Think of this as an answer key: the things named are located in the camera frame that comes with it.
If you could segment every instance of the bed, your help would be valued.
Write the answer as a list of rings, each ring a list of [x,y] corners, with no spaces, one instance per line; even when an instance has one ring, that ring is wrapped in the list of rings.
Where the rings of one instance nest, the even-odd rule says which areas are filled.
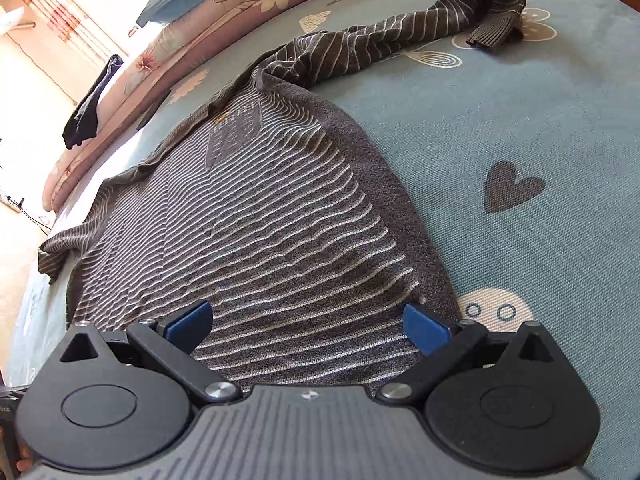
[[[140,130],[103,152],[60,208],[81,224],[102,181],[135,166],[265,51],[425,9],[435,0],[309,0],[175,84]],[[460,314],[492,330],[552,332],[596,399],[587,463],[601,479],[640,472],[640,15],[617,0],[527,0],[523,41],[494,54],[468,33],[415,44],[312,91],[364,130],[402,183],[451,279]],[[62,337],[75,264],[33,270],[8,381],[28,383]],[[196,351],[206,359],[206,350]]]

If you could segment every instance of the triangular cutout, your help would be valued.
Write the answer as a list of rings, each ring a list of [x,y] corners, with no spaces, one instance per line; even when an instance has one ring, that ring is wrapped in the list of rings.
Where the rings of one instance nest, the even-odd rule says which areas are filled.
[[[73,363],[75,361],[84,361],[85,359],[95,359],[98,352],[95,351],[94,345],[91,343],[87,334],[76,334],[66,347],[65,353],[62,354],[60,361],[63,363]]]
[[[522,346],[520,358],[527,361],[542,361],[543,363],[553,362],[553,358],[539,336],[530,335]]]

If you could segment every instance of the pink blanket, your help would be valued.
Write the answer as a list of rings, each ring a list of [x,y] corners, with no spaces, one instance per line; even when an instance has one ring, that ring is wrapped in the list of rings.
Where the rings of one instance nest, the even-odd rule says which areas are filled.
[[[49,173],[42,195],[44,209],[59,211],[104,150],[167,88],[287,7],[304,1],[206,0],[165,27],[103,92],[97,137],[66,150]]]

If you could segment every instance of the chest pocket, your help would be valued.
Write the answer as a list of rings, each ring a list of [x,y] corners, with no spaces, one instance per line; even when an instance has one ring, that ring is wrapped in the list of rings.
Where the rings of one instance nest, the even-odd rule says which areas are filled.
[[[262,112],[257,100],[231,103],[212,118],[213,128],[207,146],[206,166],[211,168],[255,139],[262,127]]]

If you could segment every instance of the brown heart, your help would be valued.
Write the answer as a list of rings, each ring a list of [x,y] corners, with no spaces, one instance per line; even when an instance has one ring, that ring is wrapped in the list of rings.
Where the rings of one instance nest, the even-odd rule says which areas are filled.
[[[496,162],[484,181],[484,210],[488,213],[507,211],[524,204],[545,189],[545,181],[536,176],[516,183],[516,167],[508,160]]]

